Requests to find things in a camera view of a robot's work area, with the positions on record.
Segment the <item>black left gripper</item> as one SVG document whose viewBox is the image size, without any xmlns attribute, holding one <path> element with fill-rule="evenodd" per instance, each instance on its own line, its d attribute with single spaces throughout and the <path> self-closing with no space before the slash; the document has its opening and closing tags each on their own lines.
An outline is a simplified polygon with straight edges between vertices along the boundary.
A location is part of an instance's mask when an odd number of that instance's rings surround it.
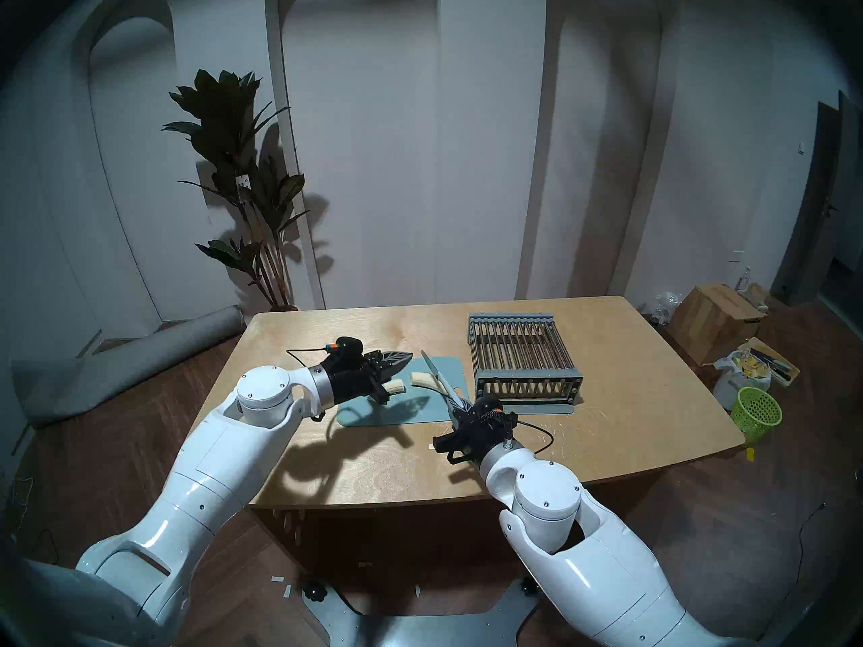
<svg viewBox="0 0 863 647">
<path fill-rule="evenodd" d="M 397 350 L 364 353 L 363 346 L 325 346 L 325 352 L 321 367 L 329 378 L 335 404 L 359 397 L 387 404 L 390 394 L 383 385 L 413 359 L 413 353 Z"/>
</svg>

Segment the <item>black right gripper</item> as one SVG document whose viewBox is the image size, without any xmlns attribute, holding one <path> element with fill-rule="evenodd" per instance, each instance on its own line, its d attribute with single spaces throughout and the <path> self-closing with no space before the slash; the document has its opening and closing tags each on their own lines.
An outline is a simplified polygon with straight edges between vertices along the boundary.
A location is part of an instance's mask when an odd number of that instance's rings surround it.
<svg viewBox="0 0 863 647">
<path fill-rule="evenodd" d="M 518 425 L 516 413 L 492 410 L 478 414 L 474 403 L 463 397 L 457 398 L 457 409 L 450 409 L 449 415 L 452 431 L 434 436 L 433 449 L 446 454 L 453 465 L 480 464 L 495 446 L 513 441 L 513 430 Z"/>
</svg>

